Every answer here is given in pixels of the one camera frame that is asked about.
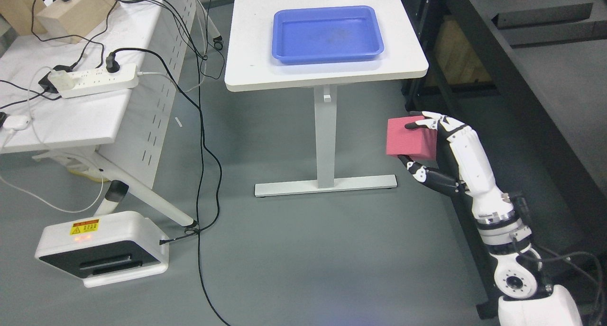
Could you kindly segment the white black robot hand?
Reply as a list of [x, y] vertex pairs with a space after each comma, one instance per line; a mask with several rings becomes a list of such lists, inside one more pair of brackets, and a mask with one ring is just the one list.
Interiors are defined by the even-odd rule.
[[480, 225], [504, 223], [515, 218], [515, 208], [503, 198], [496, 185], [494, 172], [477, 132], [468, 124], [449, 115], [431, 111], [412, 111], [411, 116], [423, 119], [405, 124], [409, 130], [431, 129], [449, 143], [457, 162], [458, 178], [429, 168], [411, 157], [397, 157], [417, 182], [445, 196], [455, 197], [466, 193], [472, 198], [472, 215]]

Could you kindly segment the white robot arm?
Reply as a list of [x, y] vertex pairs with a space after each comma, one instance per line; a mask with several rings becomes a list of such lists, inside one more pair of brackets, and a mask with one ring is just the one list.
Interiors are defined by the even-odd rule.
[[501, 291], [501, 326], [582, 325], [570, 292], [543, 276], [545, 260], [533, 247], [533, 232], [513, 209], [504, 214], [483, 212], [474, 218], [488, 253], [497, 262], [493, 278]]

